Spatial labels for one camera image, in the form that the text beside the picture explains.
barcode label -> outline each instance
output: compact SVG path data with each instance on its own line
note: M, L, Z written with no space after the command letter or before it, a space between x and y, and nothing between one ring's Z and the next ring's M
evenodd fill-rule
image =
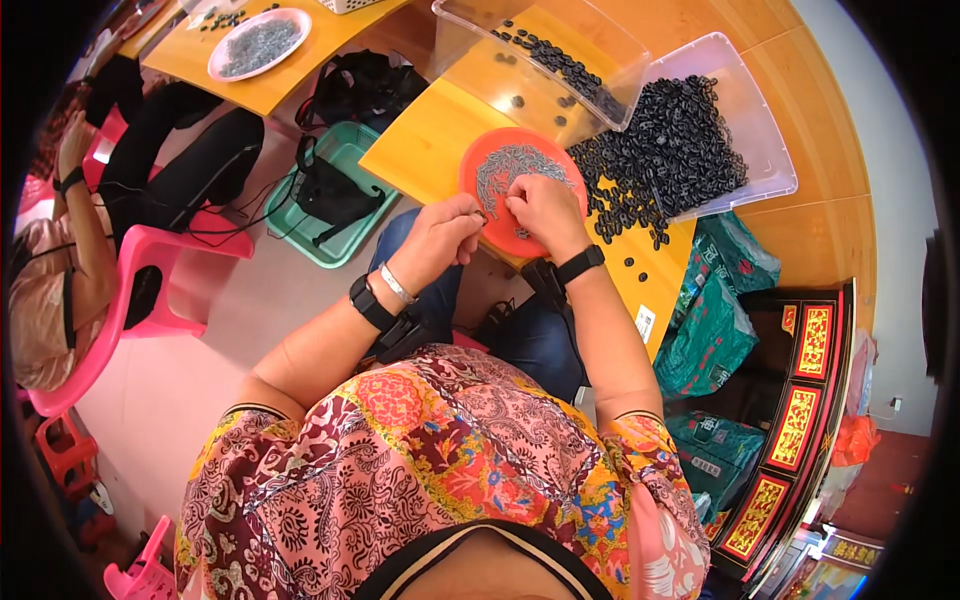
M640 332L640 337L643 338L644 344L650 341L650 332L654 330L654 319L656 317L657 315L654 314L654 311L643 304L640 305L639 310L636 312L634 323L636 324L636 330Z
M699 456L694 456L693 460L690 461L690 464L698 468L701 471L707 472L714 477L720 476L720 467L716 466L714 463L708 463Z

paisley pattern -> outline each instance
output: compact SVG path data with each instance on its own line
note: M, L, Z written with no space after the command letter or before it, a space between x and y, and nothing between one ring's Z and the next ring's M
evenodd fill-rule
M357 374L303 423L228 414L190 474L178 588L199 573L209 598L350 598L410 541L498 518L562 544L614 597L696 597L709 550L673 442L639 416L612 433L445 345ZM634 548L639 519L654 533Z

red plate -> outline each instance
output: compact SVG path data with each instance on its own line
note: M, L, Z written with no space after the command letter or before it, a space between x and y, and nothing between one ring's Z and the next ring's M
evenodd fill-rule
M478 198L477 169L487 160L487 155L500 150L504 146L519 144L534 146L545 157L553 160L566 170L567 182L572 183L573 193L580 201L581 218L586 220L587 190L584 187L584 178L580 175L580 169L573 163L573 158L570 158L570 155L553 141L539 133L519 127L506 127L484 133L467 148L467 152L460 161L460 191L470 194L476 200L480 210L487 216L487 224L483 228L483 235L491 244L504 252L523 258L549 256L550 252L546 250L543 244L534 239L532 234L527 239L516 236L516 229L520 228L520 223L516 221L514 214L504 204L506 189L513 183L513 180L508 180L509 173L503 172L493 178L495 182L499 183L497 191L491 190L492 196L496 198L496 208L493 212L484 208Z

seated woman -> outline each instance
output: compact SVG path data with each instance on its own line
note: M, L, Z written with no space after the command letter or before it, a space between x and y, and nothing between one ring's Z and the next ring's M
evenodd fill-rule
M87 113L74 113L54 167L60 192L53 215L32 221L14 241L11 341L13 374L22 387L56 390L89 351L116 291L116 258L130 227L183 231L204 201L227 204L243 191L264 129L260 117L241 108L217 119L148 181L170 131L221 102L180 82L148 95L92 194L81 165L96 129ZM156 300L137 293L158 283L150 271L134 280L129 316L139 320ZM127 320L128 327L135 323Z
M522 176L510 195L558 264L590 246L562 183ZM460 195L393 220L359 280L381 317L419 297L410 310L449 332L483 226L475 208ZM294 332L253 369L190 475L183 597L696 597L708 541L646 348L606 267L566 290L596 428L544 390L570 399L582 376L563 322L538 304L517 310L491 355L428 344L360 373L384 323L350 297Z

yellow table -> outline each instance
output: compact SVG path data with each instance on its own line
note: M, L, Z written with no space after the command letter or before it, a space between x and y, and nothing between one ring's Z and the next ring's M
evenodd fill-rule
M499 110L440 78L380 135L360 159L360 166L410 198L432 204L458 191L460 158L473 140L490 130L514 125ZM636 316L639 307L644 305L656 315L647 342L652 359L660 348L680 291L696 221L670 226L667 231L670 244L661 246L659 252L654 252L647 229L636 227L624 231L606 246L593 231L595 222L594 214L587 219L587 231L603 248L607 266L627 308ZM514 266L526 262L524 258L488 248ZM633 267L623 264L628 256L636 262ZM641 272L649 276L643 283L637 279Z
M166 6L154 14L143 29L124 41L124 44L120 46L120 56L127 57L128 59L135 59L140 56L140 52L146 45L153 41L154 37L163 31L163 28L165 28L170 21L174 20L174 17L177 16L180 10L180 2L177 2L177 0L167 0Z
M225 84L206 74L210 53L232 28L218 28L212 32L187 31L189 19L184 19L170 32L142 63L216 94L238 107L268 116L341 46L409 1L382 0L347 14L335 14L317 0L285 0L283 8L302 9L313 19L310 34L280 65L240 82ZM251 0L243 9L247 14L255 15L271 4L272 0Z

